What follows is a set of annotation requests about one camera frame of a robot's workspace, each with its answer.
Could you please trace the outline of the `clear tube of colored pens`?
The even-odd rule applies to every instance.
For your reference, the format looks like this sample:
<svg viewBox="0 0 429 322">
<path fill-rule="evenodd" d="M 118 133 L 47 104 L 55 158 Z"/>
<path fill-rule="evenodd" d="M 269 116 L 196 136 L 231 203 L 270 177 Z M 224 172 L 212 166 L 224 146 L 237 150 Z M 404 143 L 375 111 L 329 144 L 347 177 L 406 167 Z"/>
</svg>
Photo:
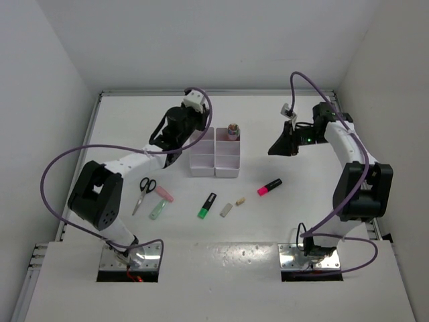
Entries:
<svg viewBox="0 0 429 322">
<path fill-rule="evenodd" d="M 240 127 L 236 123 L 230 123 L 227 127 L 227 138 L 229 141 L 237 141 L 240 137 Z"/>
</svg>

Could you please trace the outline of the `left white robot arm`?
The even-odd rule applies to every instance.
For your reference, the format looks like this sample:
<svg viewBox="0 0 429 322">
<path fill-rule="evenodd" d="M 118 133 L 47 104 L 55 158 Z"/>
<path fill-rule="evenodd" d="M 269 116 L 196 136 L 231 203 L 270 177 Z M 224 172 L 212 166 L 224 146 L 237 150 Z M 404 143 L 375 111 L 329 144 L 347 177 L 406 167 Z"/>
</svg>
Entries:
<svg viewBox="0 0 429 322">
<path fill-rule="evenodd" d="M 185 104 L 168 109 L 140 153 L 101 164 L 87 162 L 68 198 L 68 208 L 99 231 L 117 254 L 128 257 L 138 238 L 119 218 L 124 182 L 171 166 L 190 136 L 195 131 L 205 133 L 211 119 L 212 109 L 205 105 L 201 112 Z"/>
</svg>

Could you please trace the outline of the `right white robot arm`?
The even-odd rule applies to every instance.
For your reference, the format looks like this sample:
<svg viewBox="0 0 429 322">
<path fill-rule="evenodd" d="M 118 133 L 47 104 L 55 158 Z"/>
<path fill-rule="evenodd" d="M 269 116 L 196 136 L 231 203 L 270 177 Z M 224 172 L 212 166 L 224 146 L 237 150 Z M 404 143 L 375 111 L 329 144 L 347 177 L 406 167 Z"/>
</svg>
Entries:
<svg viewBox="0 0 429 322">
<path fill-rule="evenodd" d="M 343 171 L 332 196 L 334 215 L 305 232 L 302 251 L 305 256 L 325 257 L 336 250 L 338 240 L 360 223 L 384 216 L 393 168 L 378 162 L 362 144 L 348 113 L 334 112 L 321 102 L 312 109 L 312 123 L 296 120 L 285 104 L 286 117 L 279 138 L 268 150 L 272 156 L 295 156 L 301 146 L 328 143 Z"/>
</svg>

